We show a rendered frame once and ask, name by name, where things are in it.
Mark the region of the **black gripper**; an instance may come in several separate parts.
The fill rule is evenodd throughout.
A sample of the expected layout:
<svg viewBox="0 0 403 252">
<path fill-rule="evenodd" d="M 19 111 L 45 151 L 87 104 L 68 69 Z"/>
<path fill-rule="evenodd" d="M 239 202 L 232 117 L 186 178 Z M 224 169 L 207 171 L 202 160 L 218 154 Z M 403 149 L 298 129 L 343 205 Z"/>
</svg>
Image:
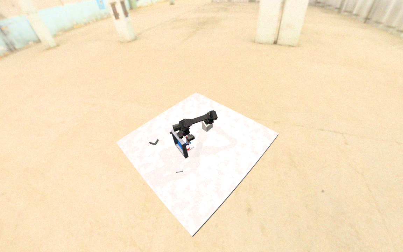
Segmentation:
<svg viewBox="0 0 403 252">
<path fill-rule="evenodd" d="M 195 137 L 194 137 L 192 134 L 189 134 L 189 133 L 190 133 L 189 129 L 190 129 L 190 128 L 188 128 L 188 129 L 186 129 L 186 130 L 183 130 L 183 132 L 185 133 L 185 135 L 187 135 L 186 139 L 187 139 L 188 141 L 192 141 L 193 139 L 195 139 Z"/>
</svg>

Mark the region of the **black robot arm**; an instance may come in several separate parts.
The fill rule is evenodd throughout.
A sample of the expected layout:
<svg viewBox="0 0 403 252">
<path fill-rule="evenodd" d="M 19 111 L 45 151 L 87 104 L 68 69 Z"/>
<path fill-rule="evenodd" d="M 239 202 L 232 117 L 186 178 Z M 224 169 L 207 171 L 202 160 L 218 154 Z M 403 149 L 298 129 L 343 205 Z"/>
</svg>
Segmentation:
<svg viewBox="0 0 403 252">
<path fill-rule="evenodd" d="M 186 136 L 183 130 L 188 129 L 191 127 L 193 124 L 204 121 L 206 125 L 214 123 L 215 120 L 218 119 L 217 113 L 214 110 L 209 111 L 207 114 L 203 116 L 196 117 L 194 119 L 183 119 L 179 121 L 178 124 L 172 125 L 174 131 L 177 132 L 177 136 L 179 139 L 184 138 L 183 136 Z"/>
</svg>

